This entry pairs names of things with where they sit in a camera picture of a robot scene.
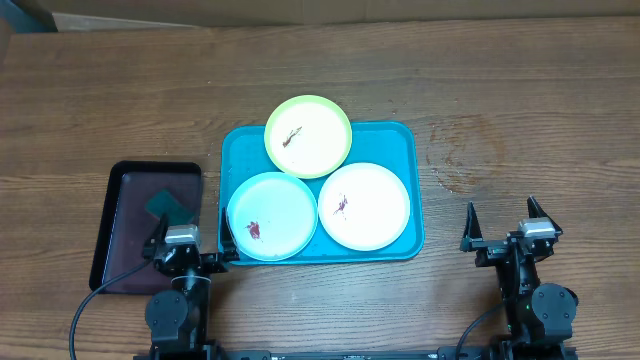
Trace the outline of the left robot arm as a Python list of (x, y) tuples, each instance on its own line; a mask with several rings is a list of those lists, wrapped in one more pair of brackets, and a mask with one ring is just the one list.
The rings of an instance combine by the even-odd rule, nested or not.
[(202, 253), (199, 229), (194, 224), (172, 226), (162, 214), (143, 246), (143, 258), (171, 280), (171, 288), (156, 293), (145, 309), (151, 347), (144, 356), (160, 359), (223, 360), (221, 345), (208, 338), (211, 276), (226, 273), (239, 259), (227, 224), (223, 224), (222, 248)]

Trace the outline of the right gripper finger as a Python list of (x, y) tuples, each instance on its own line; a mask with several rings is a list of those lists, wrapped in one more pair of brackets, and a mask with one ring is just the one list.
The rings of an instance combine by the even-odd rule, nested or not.
[(561, 232), (561, 227), (542, 209), (534, 196), (528, 197), (527, 207), (530, 218), (546, 218), (552, 224), (556, 233)]
[(467, 217), (463, 238), (469, 241), (477, 241), (482, 239), (482, 232), (473, 202), (469, 202), (467, 205)]

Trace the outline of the green sponge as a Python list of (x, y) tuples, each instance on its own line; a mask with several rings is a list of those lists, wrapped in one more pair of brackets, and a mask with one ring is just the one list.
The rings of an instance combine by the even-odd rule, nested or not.
[(196, 213), (185, 205), (168, 190), (161, 190), (145, 203), (145, 211), (156, 221), (166, 218), (170, 226), (188, 225), (196, 223)]

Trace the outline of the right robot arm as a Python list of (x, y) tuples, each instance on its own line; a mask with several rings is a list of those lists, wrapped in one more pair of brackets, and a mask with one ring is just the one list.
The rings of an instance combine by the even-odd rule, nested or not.
[[(527, 199), (527, 207), (528, 217), (515, 231), (503, 240), (486, 240), (474, 205), (467, 206), (460, 250), (475, 253), (477, 267), (496, 270), (501, 302), (465, 329), (456, 344), (455, 359), (578, 359), (577, 350), (565, 345), (573, 335), (578, 296), (567, 287), (543, 283), (536, 269), (537, 263), (554, 254), (563, 230), (534, 197)], [(464, 343), (472, 330), (501, 310), (509, 333), (493, 336), (483, 348), (466, 348)]]

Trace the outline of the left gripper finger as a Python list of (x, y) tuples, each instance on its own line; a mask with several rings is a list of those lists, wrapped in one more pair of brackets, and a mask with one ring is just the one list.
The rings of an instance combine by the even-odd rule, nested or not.
[(231, 253), (237, 251), (225, 208), (220, 210), (220, 245), (222, 252)]
[(151, 235), (145, 241), (146, 246), (155, 246), (163, 244), (165, 242), (166, 232), (169, 227), (169, 217), (167, 214), (162, 214), (160, 220)]

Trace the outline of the yellow-green rimmed plate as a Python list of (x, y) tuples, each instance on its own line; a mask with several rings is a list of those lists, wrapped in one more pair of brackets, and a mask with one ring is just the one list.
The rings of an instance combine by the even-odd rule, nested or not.
[(301, 179), (330, 174), (346, 160), (351, 122), (340, 106), (318, 95), (290, 98), (269, 116), (264, 145), (272, 163)]

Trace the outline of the light blue plate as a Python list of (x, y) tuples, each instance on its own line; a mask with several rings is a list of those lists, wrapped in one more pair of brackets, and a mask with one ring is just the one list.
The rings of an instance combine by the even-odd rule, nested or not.
[(310, 188), (282, 172), (265, 172), (244, 181), (226, 207), (226, 221), (239, 252), (264, 262), (285, 260), (302, 251), (313, 238), (318, 220)]

